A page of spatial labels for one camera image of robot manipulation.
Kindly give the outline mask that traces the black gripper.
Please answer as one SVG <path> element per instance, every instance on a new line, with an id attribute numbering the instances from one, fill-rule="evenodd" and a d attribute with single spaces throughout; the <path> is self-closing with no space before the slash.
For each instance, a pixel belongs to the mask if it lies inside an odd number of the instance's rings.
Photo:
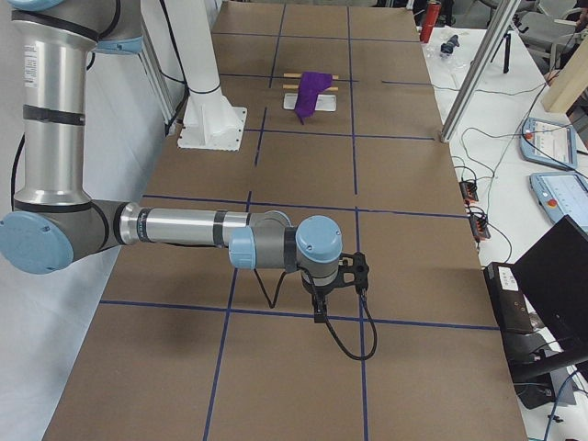
<path id="1" fill-rule="evenodd" d="M 302 286 L 311 295 L 314 322 L 326 322 L 328 320 L 327 297 L 335 289 L 334 282 L 319 286 L 318 279 L 310 277 L 303 270 L 300 271 L 300 278 Z"/>

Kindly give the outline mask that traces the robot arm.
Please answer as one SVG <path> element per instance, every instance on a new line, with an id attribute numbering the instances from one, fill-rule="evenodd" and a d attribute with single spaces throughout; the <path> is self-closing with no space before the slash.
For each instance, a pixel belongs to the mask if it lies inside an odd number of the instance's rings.
<path id="1" fill-rule="evenodd" d="M 16 8 L 23 8 L 28 5 L 28 0 L 8 0 L 8 3 Z"/>
<path id="2" fill-rule="evenodd" d="M 302 145 L 289 135 L 248 132 L 234 153 L 182 150 L 166 139 L 153 93 L 137 59 L 100 57 L 88 86 L 85 188 L 97 198 L 141 198 L 149 205 L 239 210 L 248 196 L 287 191 L 287 214 L 310 214 L 304 191 L 319 191 L 321 164 L 348 168 L 332 144 Z M 83 332 L 100 299 L 220 308 L 232 267 L 225 252 L 138 244 L 88 257 L 67 269 L 33 276 L 1 265 L 1 324 L 5 332 L 42 333 L 52 326 Z"/>

